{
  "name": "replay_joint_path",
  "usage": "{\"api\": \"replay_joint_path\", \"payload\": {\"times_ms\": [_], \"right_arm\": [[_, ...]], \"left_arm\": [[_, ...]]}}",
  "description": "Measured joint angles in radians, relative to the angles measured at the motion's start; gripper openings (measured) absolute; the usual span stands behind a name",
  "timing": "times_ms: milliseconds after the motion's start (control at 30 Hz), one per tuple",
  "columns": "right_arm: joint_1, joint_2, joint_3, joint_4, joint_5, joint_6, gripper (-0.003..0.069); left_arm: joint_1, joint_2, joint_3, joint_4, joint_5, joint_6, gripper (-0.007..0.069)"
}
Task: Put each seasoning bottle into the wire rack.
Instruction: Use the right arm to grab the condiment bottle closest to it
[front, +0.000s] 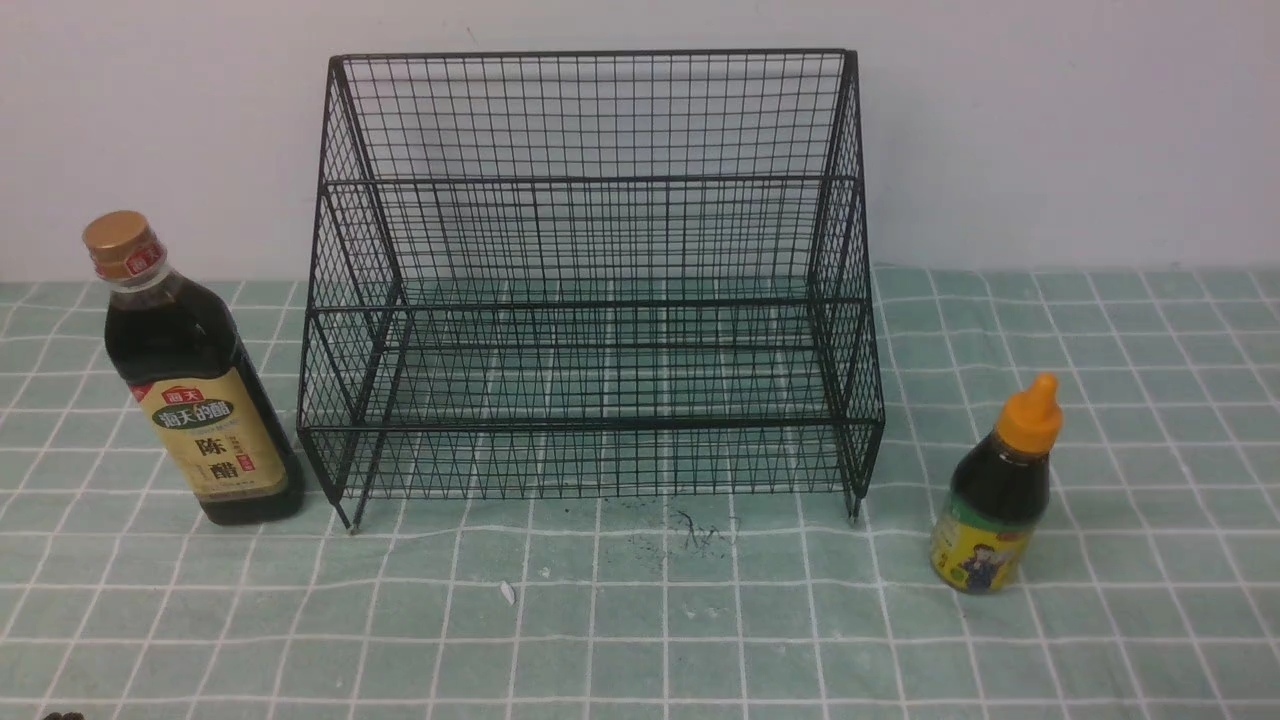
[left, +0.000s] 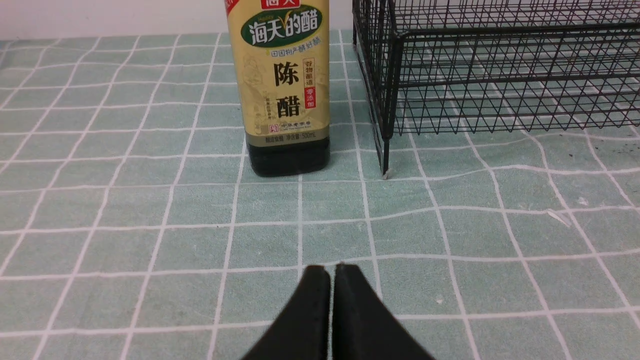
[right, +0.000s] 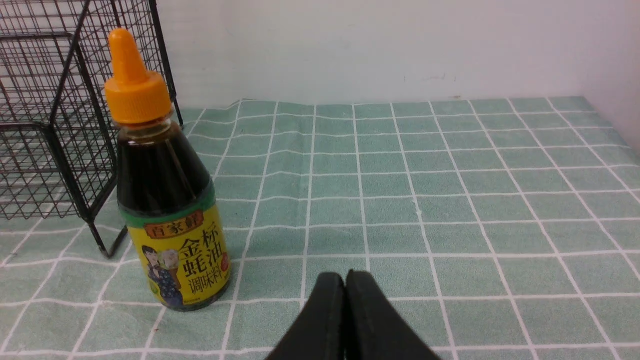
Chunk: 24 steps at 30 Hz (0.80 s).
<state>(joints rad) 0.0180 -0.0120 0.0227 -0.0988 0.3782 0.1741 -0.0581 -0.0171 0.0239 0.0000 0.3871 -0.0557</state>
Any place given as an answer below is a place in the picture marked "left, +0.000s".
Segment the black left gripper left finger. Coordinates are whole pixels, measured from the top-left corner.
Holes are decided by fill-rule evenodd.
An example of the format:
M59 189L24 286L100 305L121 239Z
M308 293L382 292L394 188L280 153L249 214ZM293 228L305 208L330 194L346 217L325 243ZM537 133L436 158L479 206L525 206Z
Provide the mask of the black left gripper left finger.
M279 315L244 360L326 360L331 282L321 265L308 265Z

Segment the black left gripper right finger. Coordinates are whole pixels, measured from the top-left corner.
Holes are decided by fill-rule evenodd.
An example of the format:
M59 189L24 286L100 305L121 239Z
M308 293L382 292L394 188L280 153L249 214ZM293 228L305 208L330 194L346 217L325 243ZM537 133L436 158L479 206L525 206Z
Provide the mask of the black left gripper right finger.
M334 360L432 360L379 299L356 264L334 272Z

